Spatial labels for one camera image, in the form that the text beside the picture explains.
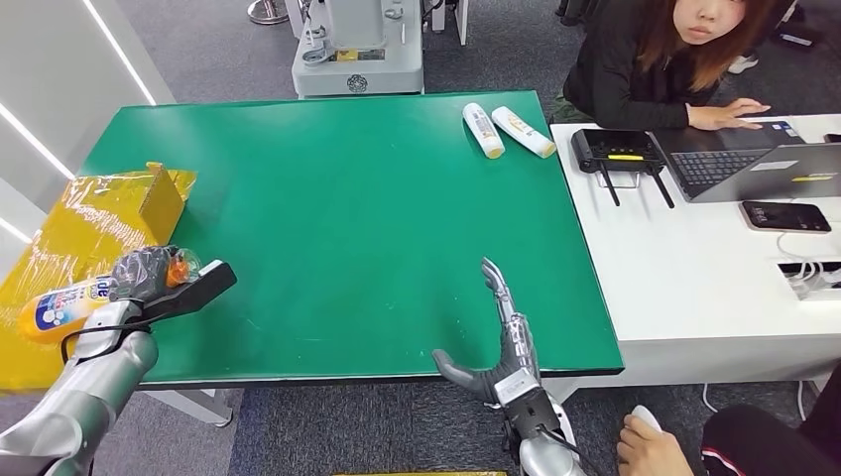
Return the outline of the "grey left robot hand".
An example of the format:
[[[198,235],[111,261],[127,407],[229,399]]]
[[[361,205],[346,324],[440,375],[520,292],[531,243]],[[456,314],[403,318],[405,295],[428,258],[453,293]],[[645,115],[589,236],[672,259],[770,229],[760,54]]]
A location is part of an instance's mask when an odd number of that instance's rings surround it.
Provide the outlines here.
[[[150,246],[128,252],[110,273],[109,300],[149,302],[169,292],[167,275],[175,246]]]

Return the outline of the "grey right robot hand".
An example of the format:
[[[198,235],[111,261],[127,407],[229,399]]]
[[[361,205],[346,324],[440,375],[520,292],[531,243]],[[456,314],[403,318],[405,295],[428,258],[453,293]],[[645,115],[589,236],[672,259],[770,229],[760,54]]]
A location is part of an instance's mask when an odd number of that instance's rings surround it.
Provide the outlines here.
[[[488,257],[482,258],[480,268],[485,285],[493,294],[501,325],[498,363],[488,370],[473,370],[456,364],[444,350],[434,349],[431,355],[445,380],[485,404],[500,405],[496,384],[520,370],[528,371],[539,383],[540,366],[528,319],[517,311],[502,272]]]

